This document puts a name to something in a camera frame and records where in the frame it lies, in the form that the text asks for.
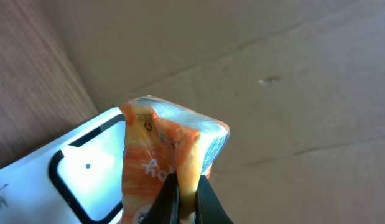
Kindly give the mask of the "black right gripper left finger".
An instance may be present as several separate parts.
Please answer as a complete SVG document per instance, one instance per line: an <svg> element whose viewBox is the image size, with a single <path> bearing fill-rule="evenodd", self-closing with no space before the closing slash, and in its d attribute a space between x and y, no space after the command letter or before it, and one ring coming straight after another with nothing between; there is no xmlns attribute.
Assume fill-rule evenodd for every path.
<svg viewBox="0 0 385 224"><path fill-rule="evenodd" d="M177 175L171 173L140 224L179 224L179 202Z"/></svg>

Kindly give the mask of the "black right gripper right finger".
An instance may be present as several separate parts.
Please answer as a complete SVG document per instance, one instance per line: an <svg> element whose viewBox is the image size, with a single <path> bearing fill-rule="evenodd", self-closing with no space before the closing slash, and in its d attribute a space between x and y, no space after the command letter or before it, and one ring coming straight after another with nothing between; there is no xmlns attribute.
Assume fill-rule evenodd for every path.
<svg viewBox="0 0 385 224"><path fill-rule="evenodd" d="M205 175L200 176L195 194L196 224L233 224Z"/></svg>

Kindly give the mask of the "orange tissue packet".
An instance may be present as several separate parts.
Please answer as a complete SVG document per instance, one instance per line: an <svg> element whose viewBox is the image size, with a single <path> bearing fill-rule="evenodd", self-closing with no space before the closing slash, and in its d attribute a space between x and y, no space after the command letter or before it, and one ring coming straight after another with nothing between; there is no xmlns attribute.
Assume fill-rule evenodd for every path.
<svg viewBox="0 0 385 224"><path fill-rule="evenodd" d="M168 175L179 185L177 221L193 223L199 179L210 176L229 138L229 126L150 95L129 100L119 109L126 120L122 223L137 223L147 216Z"/></svg>

